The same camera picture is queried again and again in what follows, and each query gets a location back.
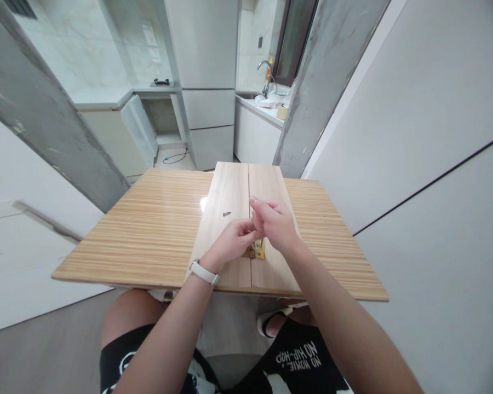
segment kitchen sink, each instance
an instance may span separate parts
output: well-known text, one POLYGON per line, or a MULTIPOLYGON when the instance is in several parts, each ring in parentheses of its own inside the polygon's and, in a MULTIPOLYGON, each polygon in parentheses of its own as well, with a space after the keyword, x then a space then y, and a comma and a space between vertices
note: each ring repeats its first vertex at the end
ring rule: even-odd
POLYGON ((242 99, 246 100, 253 100, 256 98, 259 93, 254 93, 254 92, 236 92, 236 95, 241 97, 242 99))

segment gray pillar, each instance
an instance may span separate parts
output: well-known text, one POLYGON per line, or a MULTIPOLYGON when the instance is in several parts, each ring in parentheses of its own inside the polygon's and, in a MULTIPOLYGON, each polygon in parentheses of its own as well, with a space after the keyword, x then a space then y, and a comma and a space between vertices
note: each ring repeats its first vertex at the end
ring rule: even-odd
POLYGON ((320 0, 274 165, 299 178, 389 0, 320 0))
POLYGON ((0 121, 107 212, 128 183, 0 1, 0 121))

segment person's right hand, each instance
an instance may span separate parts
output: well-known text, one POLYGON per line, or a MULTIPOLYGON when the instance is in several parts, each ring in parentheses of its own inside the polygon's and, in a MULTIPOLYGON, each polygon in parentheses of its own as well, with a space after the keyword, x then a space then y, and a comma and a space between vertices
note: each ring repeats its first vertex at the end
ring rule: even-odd
POLYGON ((271 245, 281 253, 300 237, 294 227, 294 218, 289 208, 282 201, 261 201, 255 196, 250 197, 252 221, 256 230, 268 238, 271 245))

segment floor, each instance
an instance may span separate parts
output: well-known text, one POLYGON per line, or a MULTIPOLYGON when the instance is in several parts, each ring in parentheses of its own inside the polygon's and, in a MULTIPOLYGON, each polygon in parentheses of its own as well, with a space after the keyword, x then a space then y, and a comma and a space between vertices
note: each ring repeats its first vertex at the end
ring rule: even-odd
MULTIPOLYGON (((115 289, 0 331, 0 393, 98 392, 102 317, 122 292, 115 289)), ((243 364, 252 365, 271 344, 258 334, 255 318, 281 305, 215 293, 197 348, 224 371, 230 362, 223 355, 248 355, 243 364)))
MULTIPOLYGON (((183 158, 185 150, 186 148, 160 150, 159 154, 157 155, 157 162, 154 168, 197 171, 196 165, 193 163, 189 153, 187 153, 186 156, 183 158)), ((233 158, 233 162, 240 162, 235 155, 233 158)))

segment faucet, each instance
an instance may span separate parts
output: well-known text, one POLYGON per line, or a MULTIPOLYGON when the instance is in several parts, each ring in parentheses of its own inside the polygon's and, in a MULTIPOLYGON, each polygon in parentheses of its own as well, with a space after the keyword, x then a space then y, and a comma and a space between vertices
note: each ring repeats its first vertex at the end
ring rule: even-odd
POLYGON ((261 67, 262 64, 266 63, 267 66, 268 66, 268 82, 267 84, 263 87, 263 96, 265 96, 265 98, 267 98, 267 95, 268 95, 268 89, 270 87, 270 79, 272 78, 272 80, 274 80, 274 77, 272 76, 272 65, 268 62, 268 60, 263 60, 261 63, 259 63, 257 69, 259 69, 261 67))

